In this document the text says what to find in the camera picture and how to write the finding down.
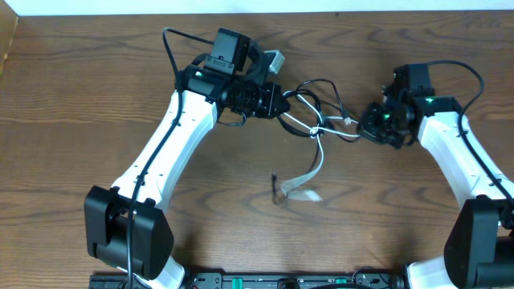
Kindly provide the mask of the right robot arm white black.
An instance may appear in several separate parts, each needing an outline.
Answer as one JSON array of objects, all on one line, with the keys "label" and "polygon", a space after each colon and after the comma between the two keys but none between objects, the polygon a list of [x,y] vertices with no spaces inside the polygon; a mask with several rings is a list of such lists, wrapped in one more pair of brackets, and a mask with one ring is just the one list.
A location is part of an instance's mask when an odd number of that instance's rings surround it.
[{"label": "right robot arm white black", "polygon": [[418,142],[435,159],[460,212],[443,255],[407,265],[392,288],[493,288],[513,285],[513,183],[475,137],[466,108],[453,96],[439,96],[430,63],[394,69],[381,103],[363,112],[358,134],[396,149]]}]

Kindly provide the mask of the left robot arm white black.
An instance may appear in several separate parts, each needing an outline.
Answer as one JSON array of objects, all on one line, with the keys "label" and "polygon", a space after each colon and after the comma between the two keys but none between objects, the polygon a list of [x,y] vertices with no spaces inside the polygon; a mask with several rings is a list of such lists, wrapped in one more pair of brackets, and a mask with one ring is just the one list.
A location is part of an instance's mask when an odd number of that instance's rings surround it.
[{"label": "left robot arm white black", "polygon": [[271,119],[288,111],[281,87],[267,81],[280,66],[253,67],[248,75],[188,65],[156,131],[109,189],[93,186],[84,200],[88,253],[127,271],[124,288],[178,288],[185,269],[171,256],[174,237],[165,212],[177,180],[224,108]]}]

